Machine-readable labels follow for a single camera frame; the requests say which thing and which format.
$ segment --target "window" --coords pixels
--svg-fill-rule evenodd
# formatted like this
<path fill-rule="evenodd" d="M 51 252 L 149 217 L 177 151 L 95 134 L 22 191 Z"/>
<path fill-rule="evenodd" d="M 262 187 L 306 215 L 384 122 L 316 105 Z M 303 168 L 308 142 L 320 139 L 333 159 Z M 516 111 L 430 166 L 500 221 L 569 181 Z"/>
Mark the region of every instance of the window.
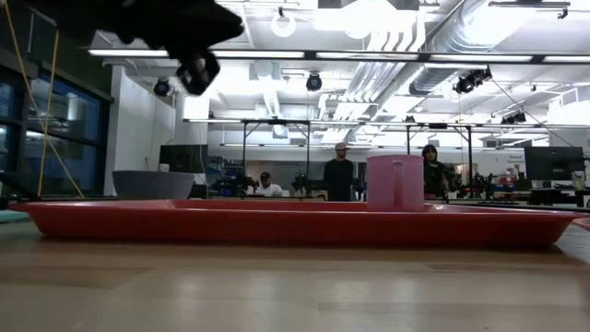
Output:
<path fill-rule="evenodd" d="M 96 191 L 96 160 L 97 149 L 95 147 L 79 144 L 70 140 L 49 136 L 55 149 L 64 161 L 65 167 L 72 175 L 76 184 L 83 193 Z M 43 153 L 43 134 L 28 131 L 23 158 L 23 170 L 26 175 L 25 185 L 37 190 L 39 174 L 41 170 L 41 156 Z M 44 195 L 75 195 L 76 188 L 72 185 L 67 174 L 63 170 L 59 160 L 55 157 L 49 144 L 45 152 L 45 165 L 43 167 Z"/>
<path fill-rule="evenodd" d="M 42 131 L 40 123 L 45 124 L 47 102 L 49 100 L 49 80 L 40 75 L 31 84 L 35 102 L 39 107 L 41 119 L 32 105 L 29 105 L 27 117 L 29 127 Z M 55 80 L 53 83 L 52 107 L 49 117 L 49 130 L 56 134 L 98 141 L 100 128 L 100 102 L 89 95 L 70 88 L 65 83 Z"/>
<path fill-rule="evenodd" d="M 8 166 L 8 140 L 11 128 L 7 125 L 0 124 L 0 171 L 7 171 Z"/>
<path fill-rule="evenodd" d="M 15 90 L 9 85 L 0 82 L 0 116 L 12 116 L 14 114 Z"/>

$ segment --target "man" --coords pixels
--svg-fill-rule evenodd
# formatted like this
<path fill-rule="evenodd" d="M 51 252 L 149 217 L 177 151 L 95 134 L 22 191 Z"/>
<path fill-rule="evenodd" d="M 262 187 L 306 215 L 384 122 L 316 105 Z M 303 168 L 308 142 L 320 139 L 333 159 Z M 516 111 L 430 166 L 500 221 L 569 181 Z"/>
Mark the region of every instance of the man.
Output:
<path fill-rule="evenodd" d="M 336 157 L 324 166 L 324 181 L 328 184 L 328 200 L 332 202 L 349 202 L 354 165 L 347 160 L 348 147 L 344 143 L 336 144 Z"/>
<path fill-rule="evenodd" d="M 248 195 L 283 196 L 283 189 L 278 184 L 271 184 L 269 172 L 262 172 L 260 186 L 256 189 L 256 193 L 252 187 L 248 187 Z"/>

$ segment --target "desk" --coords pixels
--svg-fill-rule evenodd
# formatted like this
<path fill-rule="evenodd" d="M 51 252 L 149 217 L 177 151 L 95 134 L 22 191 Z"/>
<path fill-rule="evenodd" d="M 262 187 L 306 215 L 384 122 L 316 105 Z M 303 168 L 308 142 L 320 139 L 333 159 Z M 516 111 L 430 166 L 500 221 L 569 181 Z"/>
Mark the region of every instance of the desk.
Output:
<path fill-rule="evenodd" d="M 43 240 L 0 225 L 10 332 L 587 332 L 590 232 L 540 251 Z"/>

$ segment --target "seated person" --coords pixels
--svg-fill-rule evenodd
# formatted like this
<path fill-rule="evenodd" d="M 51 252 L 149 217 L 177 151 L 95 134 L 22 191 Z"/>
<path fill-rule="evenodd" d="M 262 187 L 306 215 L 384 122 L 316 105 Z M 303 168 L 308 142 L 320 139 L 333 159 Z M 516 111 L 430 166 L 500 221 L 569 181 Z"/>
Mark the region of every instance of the seated person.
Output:
<path fill-rule="evenodd" d="M 252 187 L 248 187 L 248 195 L 261 195 L 261 196 L 283 196 L 283 190 L 278 184 L 270 183 L 270 173 L 262 172 L 260 174 L 260 186 L 254 192 Z"/>

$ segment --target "cable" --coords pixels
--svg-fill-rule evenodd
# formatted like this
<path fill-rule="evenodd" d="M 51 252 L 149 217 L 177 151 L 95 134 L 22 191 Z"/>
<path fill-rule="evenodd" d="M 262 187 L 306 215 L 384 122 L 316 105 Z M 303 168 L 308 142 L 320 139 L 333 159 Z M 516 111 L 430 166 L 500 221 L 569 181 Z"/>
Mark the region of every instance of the cable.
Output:
<path fill-rule="evenodd" d="M 43 127 L 43 153 L 41 154 L 41 167 L 39 169 L 39 189 L 37 190 L 37 196 L 41 197 L 41 190 L 43 188 L 43 171 L 45 169 L 45 153 L 47 152 L 47 131 L 49 130 L 49 114 L 52 109 L 52 98 L 53 98 L 53 82 L 55 78 L 55 61 L 57 60 L 57 46 L 59 45 L 59 30 L 55 31 L 55 42 L 53 45 L 53 60 L 52 60 L 52 73 L 49 80 L 49 92 L 47 97 L 47 111 L 45 114 L 45 126 Z"/>
<path fill-rule="evenodd" d="M 491 79 L 492 82 L 494 82 L 494 84 L 496 85 L 496 87 L 498 87 L 498 89 L 500 89 L 500 91 L 506 95 L 506 97 L 508 97 L 508 99 L 510 99 L 514 105 L 516 105 L 523 113 L 525 113 L 526 115 L 528 115 L 531 119 L 535 120 L 540 126 L 544 127 L 545 129 L 547 129 L 547 131 L 549 131 L 551 134 L 553 134 L 555 137 L 559 138 L 561 141 L 563 141 L 563 143 L 569 145 L 572 148 L 576 148 L 576 146 L 574 146 L 572 143 L 568 142 L 567 140 L 565 140 L 563 137 L 561 137 L 560 135 L 558 135 L 557 133 L 555 133 L 553 130 L 551 130 L 549 127 L 547 127 L 545 124 L 543 124 L 542 122 L 538 121 L 538 119 L 531 115 L 531 113 L 527 112 L 525 110 L 525 108 L 523 106 L 520 105 L 520 103 L 516 102 L 514 100 L 514 98 L 512 98 L 508 92 L 506 92 L 501 86 L 500 84 L 498 84 L 498 82 L 496 82 L 495 79 Z"/>
<path fill-rule="evenodd" d="M 22 76 L 23 76 L 23 78 L 25 80 L 25 86 L 27 87 L 27 92 L 29 94 L 30 101 L 31 101 L 31 103 L 33 105 L 33 108 L 35 109 L 35 112 L 37 113 L 37 121 L 39 121 L 39 125 L 41 125 L 41 127 L 44 128 L 43 132 L 47 136 L 47 128 L 43 126 L 43 122 L 41 121 L 41 112 L 39 111 L 39 107 L 37 106 L 37 102 L 35 102 L 35 99 L 33 98 L 33 93 L 32 93 L 32 91 L 30 89 L 29 80 L 27 79 L 27 74 L 26 74 L 26 71 L 25 71 L 25 65 L 22 62 L 22 56 L 20 55 L 20 50 L 18 48 L 17 34 L 15 32 L 15 27 L 14 27 L 14 25 L 12 23 L 12 17 L 10 15 L 10 8 L 8 6 L 8 0 L 5 0 L 4 5 L 5 5 L 5 9 L 6 9 L 6 18 L 8 20 L 8 27 L 10 28 L 10 34 L 12 36 L 12 42 L 13 42 L 13 44 L 15 46 L 15 52 L 17 54 L 18 65 L 20 66 L 20 72 L 21 72 L 21 74 L 22 74 Z M 67 175 L 67 177 L 70 180 L 70 182 L 72 183 L 72 185 L 76 188 L 76 190 L 77 190 L 78 194 L 80 195 L 80 197 L 84 198 L 84 194 L 82 194 L 82 191 L 77 186 L 76 182 L 72 178 L 72 175 L 70 174 L 70 172 L 65 167 L 64 161 L 59 156 L 59 153 L 57 152 L 57 149 L 55 149 L 55 146 L 53 145 L 53 142 L 51 140 L 47 140 L 47 143 L 49 143 L 49 146 L 52 149 L 53 153 L 55 154 L 55 157 L 59 161 L 60 165 L 62 166 L 62 169 L 64 170 L 65 174 Z"/>
<path fill-rule="evenodd" d="M 196 124 L 197 125 L 197 135 L 199 137 L 199 140 L 201 140 L 201 124 Z M 203 177 L 201 176 L 201 173 L 197 173 L 196 176 L 199 177 L 199 179 L 201 179 L 201 182 L 205 185 L 205 198 L 209 199 L 209 186 L 207 185 L 207 166 L 205 164 L 203 164 L 203 144 L 201 144 L 201 147 L 199 147 L 199 162 L 201 163 L 201 167 L 203 167 L 203 172 L 205 173 L 205 179 L 203 179 Z"/>

